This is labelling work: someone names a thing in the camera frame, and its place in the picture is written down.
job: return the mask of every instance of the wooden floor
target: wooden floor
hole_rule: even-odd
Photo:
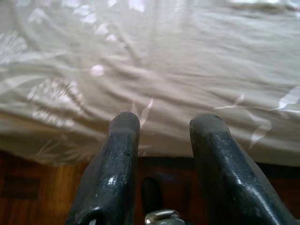
[[[0,153],[0,225],[63,225],[87,164],[48,167]],[[182,218],[207,224],[193,169],[153,166],[139,161],[137,186],[155,177],[162,184],[166,208]],[[271,179],[291,213],[300,218],[300,181]],[[135,224],[143,224],[140,189],[136,192]]]

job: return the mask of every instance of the bed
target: bed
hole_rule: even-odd
[[[299,5],[250,0],[0,0],[0,149],[90,160],[120,112],[140,157],[192,157],[214,113],[260,163],[300,166]]]

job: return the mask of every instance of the wrinkled sheet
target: wrinkled sheet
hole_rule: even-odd
[[[299,8],[245,1],[0,0],[0,149],[90,160],[131,111],[139,156],[192,157],[215,113],[255,161],[300,166]]]

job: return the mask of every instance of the floral pattern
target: floral pattern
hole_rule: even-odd
[[[0,34],[0,64],[18,59],[27,47],[25,39],[15,31]]]
[[[27,100],[34,106],[34,119],[57,127],[72,127],[83,112],[82,93],[65,78],[44,80],[32,88]]]
[[[78,7],[80,4],[80,0],[61,0],[60,1],[60,5],[62,7],[72,7],[72,8],[75,8],[75,7]]]
[[[135,102],[132,103],[130,111],[139,118],[141,129],[144,126],[144,124],[146,123],[149,112],[150,112],[150,110],[153,106],[153,101],[154,101],[154,99],[152,98],[150,100],[149,104],[142,110],[141,113],[138,112],[137,107],[136,107],[136,103]]]
[[[48,19],[48,16],[44,12],[44,10],[42,10],[41,8],[36,8],[28,17],[28,22],[29,23],[35,22],[40,25],[45,19]]]
[[[77,140],[68,134],[47,140],[44,142],[39,151],[31,155],[30,158],[42,163],[53,162],[57,157],[61,157],[55,150],[57,147],[67,149],[62,153],[65,162],[81,162],[90,161],[100,150],[104,137],[97,139],[85,138],[85,140]]]
[[[300,86],[294,87],[291,89],[285,96],[283,96],[279,102],[278,107],[274,109],[267,108],[255,108],[248,106],[239,105],[245,100],[245,95],[242,94],[237,100],[235,100],[233,105],[216,107],[215,110],[226,109],[226,108],[240,108],[244,110],[247,115],[252,119],[252,121],[258,126],[255,131],[252,133],[251,141],[249,145],[249,150],[253,148],[255,143],[257,143],[260,139],[264,138],[267,135],[267,132],[270,131],[273,127],[272,122],[269,119],[261,118],[252,114],[249,110],[258,109],[267,112],[278,111],[279,115],[281,115],[284,119],[289,118],[289,114],[300,115],[300,110],[286,110],[285,107],[288,105],[297,104],[300,100]]]

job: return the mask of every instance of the metal clamp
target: metal clamp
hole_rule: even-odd
[[[185,225],[186,223],[179,219],[179,214],[175,210],[159,210],[149,213],[145,217],[146,225]]]

